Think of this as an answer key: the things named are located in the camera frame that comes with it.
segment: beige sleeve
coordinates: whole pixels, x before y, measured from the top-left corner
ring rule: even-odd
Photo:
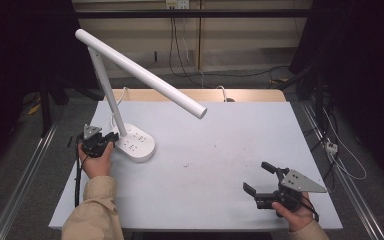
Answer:
[[[316,220],[313,220],[311,223],[309,223],[307,226],[305,226],[303,229],[296,231],[296,232],[290,232],[289,238],[291,240],[304,240],[304,239],[311,239],[311,240],[328,240],[329,237],[326,235],[326,233],[323,231],[323,229],[320,227],[320,225],[316,222]]]
[[[84,201],[62,228],[62,239],[121,239],[118,212],[114,204],[117,182],[108,176],[95,177],[86,184]]]

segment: power strip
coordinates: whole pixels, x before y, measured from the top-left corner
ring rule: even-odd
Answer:
[[[115,143],[115,146],[135,162],[147,161],[155,153],[155,140],[149,134],[132,124],[124,125],[127,135]]]
[[[328,152],[330,154],[335,154],[338,152],[338,145],[336,145],[334,143],[327,142],[325,147],[326,147],[326,152]]]

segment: person's hand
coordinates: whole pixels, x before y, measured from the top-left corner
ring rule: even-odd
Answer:
[[[79,144],[79,157],[83,161],[83,170],[92,179],[98,176],[109,176],[111,170],[111,153],[114,148],[113,143],[108,143],[104,153],[99,158],[91,158],[82,150],[82,144]]]
[[[303,192],[302,195],[305,198],[309,199],[307,192]],[[301,199],[301,202],[310,206],[310,203],[304,197]],[[301,230],[309,223],[311,223],[311,221],[313,221],[313,213],[303,206],[301,206],[295,212],[289,211],[279,202],[273,202],[272,207],[274,210],[276,210],[276,212],[282,215],[289,222],[290,232],[296,232],[298,230]]]

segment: desk lamp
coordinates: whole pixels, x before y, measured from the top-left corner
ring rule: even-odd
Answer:
[[[107,97],[107,101],[110,105],[110,109],[114,115],[116,127],[114,127],[113,132],[119,133],[120,135],[120,139],[115,145],[133,161],[145,162],[151,158],[155,153],[155,140],[138,127],[132,124],[123,123],[104,63],[102,62],[101,54],[114,62],[120,68],[124,69],[126,72],[130,73],[132,76],[141,80],[149,87],[157,90],[159,93],[172,100],[186,111],[190,112],[198,119],[202,119],[207,112],[205,107],[83,29],[76,31],[76,38],[88,46],[99,81],[101,82],[105,96]]]

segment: wall outlet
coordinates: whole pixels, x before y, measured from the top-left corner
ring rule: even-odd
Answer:
[[[177,9],[189,9],[189,0],[177,0]]]
[[[167,9],[177,9],[177,0],[166,0]]]

